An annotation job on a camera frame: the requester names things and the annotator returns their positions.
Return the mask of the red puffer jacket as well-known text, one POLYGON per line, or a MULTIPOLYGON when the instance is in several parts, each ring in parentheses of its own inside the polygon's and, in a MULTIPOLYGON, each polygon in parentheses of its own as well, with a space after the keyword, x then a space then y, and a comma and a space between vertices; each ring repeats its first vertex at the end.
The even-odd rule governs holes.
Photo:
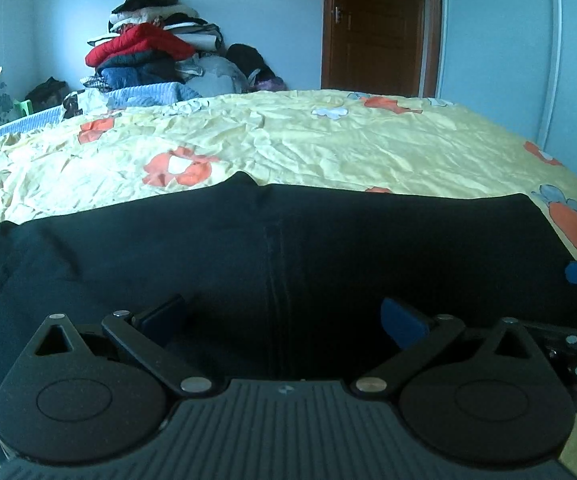
POLYGON ((192 44, 188 44, 168 30, 150 23, 129 27, 120 36, 99 44, 91 49, 84 58, 89 67, 97 68, 108 58, 116 55, 129 55, 146 51, 165 52, 175 61, 191 58, 196 53, 192 44))

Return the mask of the blue striped blanket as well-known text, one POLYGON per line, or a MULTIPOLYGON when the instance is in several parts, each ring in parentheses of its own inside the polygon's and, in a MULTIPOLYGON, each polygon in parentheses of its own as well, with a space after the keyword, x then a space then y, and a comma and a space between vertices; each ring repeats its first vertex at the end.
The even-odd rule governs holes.
MULTIPOLYGON (((87 89, 77 94, 80 115, 104 115, 126 107, 172 105, 200 99, 200 95, 181 82, 164 82, 147 86, 127 87, 111 92, 87 89)), ((0 127, 0 138, 12 133, 27 133, 47 125, 58 124, 67 118, 63 105, 14 120, 0 127)))

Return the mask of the black pants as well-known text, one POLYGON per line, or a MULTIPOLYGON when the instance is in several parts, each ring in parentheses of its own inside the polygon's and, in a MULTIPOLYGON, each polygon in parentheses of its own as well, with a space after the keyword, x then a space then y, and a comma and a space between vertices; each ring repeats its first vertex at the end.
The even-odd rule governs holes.
POLYGON ((217 376, 349 379, 396 350, 392 299, 470 327, 577 328, 571 254, 526 195, 450 200, 256 184, 0 222, 0 383, 40 323, 174 297, 171 347, 217 376))

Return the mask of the brown wooden door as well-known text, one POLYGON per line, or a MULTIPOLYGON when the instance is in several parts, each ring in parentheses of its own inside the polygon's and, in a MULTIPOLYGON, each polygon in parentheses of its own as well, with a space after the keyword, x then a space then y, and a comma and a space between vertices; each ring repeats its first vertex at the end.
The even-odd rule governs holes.
POLYGON ((435 96, 443 0, 323 0, 325 89, 435 96))

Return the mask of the grey garment bundle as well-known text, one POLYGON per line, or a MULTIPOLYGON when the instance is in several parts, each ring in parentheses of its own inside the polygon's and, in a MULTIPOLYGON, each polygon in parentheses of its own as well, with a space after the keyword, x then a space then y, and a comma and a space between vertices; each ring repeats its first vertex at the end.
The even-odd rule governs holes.
POLYGON ((174 63, 176 75, 204 98, 231 93, 247 93, 246 76, 234 63, 221 55, 200 56, 174 63))

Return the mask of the dark navy folded clothes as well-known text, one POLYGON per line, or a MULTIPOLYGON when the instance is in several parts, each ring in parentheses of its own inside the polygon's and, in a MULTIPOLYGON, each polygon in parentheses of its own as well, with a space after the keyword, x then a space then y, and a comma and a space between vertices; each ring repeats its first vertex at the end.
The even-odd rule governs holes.
POLYGON ((114 55, 98 66, 95 73, 112 90, 179 80, 176 61, 159 50, 114 55))

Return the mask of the black backpack by wall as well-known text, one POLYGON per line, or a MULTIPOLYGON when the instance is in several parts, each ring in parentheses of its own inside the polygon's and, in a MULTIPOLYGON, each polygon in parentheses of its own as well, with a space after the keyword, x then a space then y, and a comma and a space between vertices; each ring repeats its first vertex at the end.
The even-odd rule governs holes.
POLYGON ((286 91, 284 80, 266 63, 262 55, 247 44, 231 44, 226 58, 246 77, 252 91, 286 91))

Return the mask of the black bag on floor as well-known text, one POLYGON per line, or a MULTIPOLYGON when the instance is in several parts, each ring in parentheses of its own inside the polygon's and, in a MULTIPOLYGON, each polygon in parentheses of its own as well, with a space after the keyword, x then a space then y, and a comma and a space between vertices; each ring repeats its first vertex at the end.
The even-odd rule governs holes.
POLYGON ((68 93, 69 86, 66 81, 49 77, 33 88, 25 99, 31 102, 34 112, 37 113, 54 106, 61 106, 68 93))

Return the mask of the white wardrobe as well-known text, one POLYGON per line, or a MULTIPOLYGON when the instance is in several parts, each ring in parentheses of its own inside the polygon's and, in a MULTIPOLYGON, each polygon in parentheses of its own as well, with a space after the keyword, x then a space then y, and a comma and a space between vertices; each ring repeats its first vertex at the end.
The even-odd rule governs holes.
POLYGON ((577 0, 443 0, 437 91, 577 174, 577 0))

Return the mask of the yellow floral bed sheet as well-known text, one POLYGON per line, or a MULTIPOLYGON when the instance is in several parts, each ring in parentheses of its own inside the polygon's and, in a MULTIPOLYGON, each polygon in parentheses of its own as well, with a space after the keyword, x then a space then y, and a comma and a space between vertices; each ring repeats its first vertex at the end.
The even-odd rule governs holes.
MULTIPOLYGON (((531 142, 453 103, 342 91, 230 94, 79 115, 0 138, 0 222, 24 223, 256 184, 479 200, 523 194, 577 261, 577 177, 531 142)), ((0 479, 577 479, 569 440, 539 464, 459 464, 412 437, 349 379, 220 376, 154 437, 88 464, 7 458, 0 479)))

